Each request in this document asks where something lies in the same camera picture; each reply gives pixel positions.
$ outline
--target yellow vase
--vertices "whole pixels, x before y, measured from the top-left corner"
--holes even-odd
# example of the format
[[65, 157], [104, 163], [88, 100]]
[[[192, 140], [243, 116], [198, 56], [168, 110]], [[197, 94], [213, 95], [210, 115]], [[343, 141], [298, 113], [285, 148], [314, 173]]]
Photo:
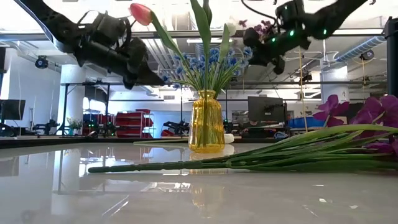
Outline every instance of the yellow vase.
[[189, 148], [197, 153], [217, 153], [225, 147], [221, 105], [214, 99], [213, 90], [198, 91], [199, 100], [192, 106]]

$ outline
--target glossy table surface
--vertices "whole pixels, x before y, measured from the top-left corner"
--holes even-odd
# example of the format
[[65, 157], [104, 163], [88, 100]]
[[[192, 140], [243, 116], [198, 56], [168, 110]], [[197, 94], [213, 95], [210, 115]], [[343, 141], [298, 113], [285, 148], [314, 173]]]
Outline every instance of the glossy table surface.
[[222, 156], [182, 144], [69, 144], [0, 151], [0, 223], [398, 223], [398, 175], [162, 170], [93, 166]]

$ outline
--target ceiling duct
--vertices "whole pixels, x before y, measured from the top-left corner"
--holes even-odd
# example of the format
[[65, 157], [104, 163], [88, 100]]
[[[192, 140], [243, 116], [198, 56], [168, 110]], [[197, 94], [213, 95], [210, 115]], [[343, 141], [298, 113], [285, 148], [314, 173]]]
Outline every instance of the ceiling duct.
[[385, 41], [386, 39], [383, 36], [371, 37], [365, 42], [351, 48], [346, 52], [338, 53], [334, 59], [336, 62], [346, 62], [352, 58], [360, 56], [361, 54], [367, 52], [368, 50], [371, 50], [374, 47], [377, 47]]

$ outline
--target tulip bud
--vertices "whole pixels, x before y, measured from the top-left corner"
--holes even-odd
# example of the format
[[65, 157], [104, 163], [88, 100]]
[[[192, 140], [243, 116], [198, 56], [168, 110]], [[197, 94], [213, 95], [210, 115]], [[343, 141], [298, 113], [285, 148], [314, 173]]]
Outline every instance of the tulip bud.
[[132, 3], [130, 5], [130, 14], [143, 26], [148, 26], [152, 22], [150, 15], [151, 9], [145, 5]]

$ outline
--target ceiling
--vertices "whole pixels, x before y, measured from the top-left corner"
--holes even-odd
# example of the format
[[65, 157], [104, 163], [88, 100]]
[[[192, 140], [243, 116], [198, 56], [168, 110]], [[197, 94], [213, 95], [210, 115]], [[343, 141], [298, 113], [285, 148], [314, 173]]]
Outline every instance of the ceiling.
[[[37, 30], [40, 27], [37, 23], [30, 18], [13, 0], [7, 1], [7, 7], [0, 9], [0, 27], [5, 30]], [[62, 0], [46, 0], [45, 1], [50, 7], [65, 14], [73, 21], [79, 20], [84, 12], [89, 9], [98, 10], [103, 12], [108, 10], [112, 16], [126, 16], [128, 15], [128, 6], [131, 1], [99, 1], [99, 0], [79, 0], [78, 2], [62, 2]], [[137, 0], [134, 2], [143, 3], [155, 12], [158, 12], [158, 17], [163, 18], [164, 24], [168, 30], [192, 30], [195, 27], [194, 19], [190, 18], [189, 5], [186, 0]], [[258, 24], [259, 21], [264, 19], [261, 16], [253, 14], [246, 8], [241, 7], [241, 3], [237, 0], [212, 0], [211, 7], [214, 12], [221, 12], [215, 14], [212, 27], [217, 29], [228, 20], [233, 19], [235, 21], [241, 19], [247, 19], [249, 26]], [[278, 4], [283, 4], [286, 1], [278, 0]], [[315, 12], [319, 8], [331, 4], [333, 1], [310, 1], [304, 0], [305, 10], [307, 12]], [[266, 1], [251, 1], [248, 2], [252, 7], [256, 9], [262, 9], [262, 12], [273, 14], [275, 6], [272, 5], [271, 0]], [[377, 0], [376, 4], [370, 6], [364, 4], [356, 12], [354, 12], [343, 24], [344, 28], [380, 28], [386, 21], [387, 16], [398, 16], [398, 1], [389, 0]], [[154, 30], [153, 26], [144, 27], [139, 24], [134, 25], [134, 32]], [[319, 59], [323, 58], [324, 52], [330, 52], [328, 54], [329, 60], [332, 59], [334, 52], [344, 52], [352, 47], [364, 42], [368, 37], [331, 37], [325, 41], [313, 40], [310, 48], [307, 51], [302, 50], [304, 58], [302, 65], [311, 62], [310, 71], [316, 76], [320, 70]], [[177, 39], [178, 46], [182, 52], [195, 54], [197, 53], [196, 44], [188, 44], [187, 39]], [[175, 61], [172, 58], [172, 52], [161, 44], [160, 40], [147, 39], [144, 40], [148, 46], [150, 54], [149, 66], [152, 70], [158, 71], [164, 70], [168, 74], [173, 75], [175, 69]], [[28, 41], [20, 42], [19, 47], [28, 56], [34, 58], [38, 55], [47, 55], [47, 59], [57, 65], [76, 63], [75, 59], [69, 55], [61, 54], [49, 41]], [[234, 39], [232, 47], [241, 49], [243, 47], [241, 39]], [[347, 62], [348, 65], [348, 77], [350, 80], [362, 80], [364, 74], [369, 76], [371, 80], [383, 81], [386, 79], [386, 45], [381, 44], [373, 49], [375, 52], [375, 59], [370, 61], [364, 66], [360, 64], [360, 59], [350, 60]], [[244, 75], [245, 80], [259, 81], [259, 82], [281, 82], [299, 80], [298, 68], [300, 67], [299, 48], [293, 49], [287, 52], [285, 55], [286, 65], [285, 72], [281, 75], [272, 73], [273, 66], [259, 67], [250, 66]], [[96, 67], [94, 65], [87, 65], [88, 78], [97, 79], [101, 78], [106, 82], [120, 82], [121, 77], [116, 74], [107, 74], [106, 70]], [[385, 85], [371, 86], [371, 90], [385, 92]], [[112, 86], [113, 91], [124, 91], [123, 87], [119, 88]], [[237, 90], [243, 89], [243, 86], [234, 86]], [[251, 85], [245, 86], [245, 89], [263, 89], [263, 88], [291, 88], [292, 91], [298, 91], [298, 85]], [[362, 90], [361, 85], [352, 85], [352, 91]]]

